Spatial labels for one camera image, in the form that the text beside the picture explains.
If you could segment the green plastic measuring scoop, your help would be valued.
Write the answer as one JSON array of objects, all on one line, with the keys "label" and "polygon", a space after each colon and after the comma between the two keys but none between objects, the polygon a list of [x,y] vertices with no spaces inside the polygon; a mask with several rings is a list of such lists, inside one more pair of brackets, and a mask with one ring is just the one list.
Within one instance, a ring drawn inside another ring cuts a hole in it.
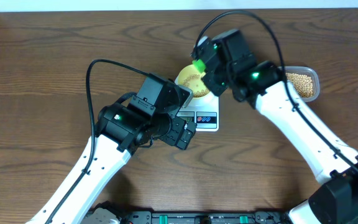
[{"label": "green plastic measuring scoop", "polygon": [[194,67],[199,71],[200,73],[203,73],[206,70],[206,65],[201,59],[195,59],[192,61],[192,64]]}]

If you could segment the yellow plastic bowl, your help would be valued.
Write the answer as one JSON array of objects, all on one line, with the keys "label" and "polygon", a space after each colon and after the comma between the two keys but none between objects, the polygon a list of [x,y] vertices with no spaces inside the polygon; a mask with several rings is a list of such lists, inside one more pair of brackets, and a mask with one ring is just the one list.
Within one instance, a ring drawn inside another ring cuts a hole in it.
[{"label": "yellow plastic bowl", "polygon": [[188,65],[178,74],[178,84],[189,88],[194,98],[201,98],[209,94],[208,88],[201,80],[205,72],[200,73],[194,65]]}]

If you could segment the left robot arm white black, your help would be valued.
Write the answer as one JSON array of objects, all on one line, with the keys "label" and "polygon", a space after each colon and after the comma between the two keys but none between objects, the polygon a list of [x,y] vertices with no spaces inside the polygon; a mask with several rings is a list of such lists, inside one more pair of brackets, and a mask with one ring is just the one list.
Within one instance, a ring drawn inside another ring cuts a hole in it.
[{"label": "left robot arm white black", "polygon": [[196,124],[177,114],[192,97],[189,88],[150,74],[138,93],[104,107],[81,157],[30,223],[80,223],[136,150],[156,139],[187,149]]}]

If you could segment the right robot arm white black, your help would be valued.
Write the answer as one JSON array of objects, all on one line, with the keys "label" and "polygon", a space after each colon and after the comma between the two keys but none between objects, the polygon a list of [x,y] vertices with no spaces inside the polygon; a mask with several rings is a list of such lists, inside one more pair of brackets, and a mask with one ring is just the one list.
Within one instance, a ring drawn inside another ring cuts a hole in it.
[{"label": "right robot arm white black", "polygon": [[196,66],[216,96],[232,90],[269,119],[309,165],[319,189],[287,213],[290,223],[350,223],[358,219],[358,151],[340,140],[306,105],[283,69],[257,63],[242,33],[202,37]]}]

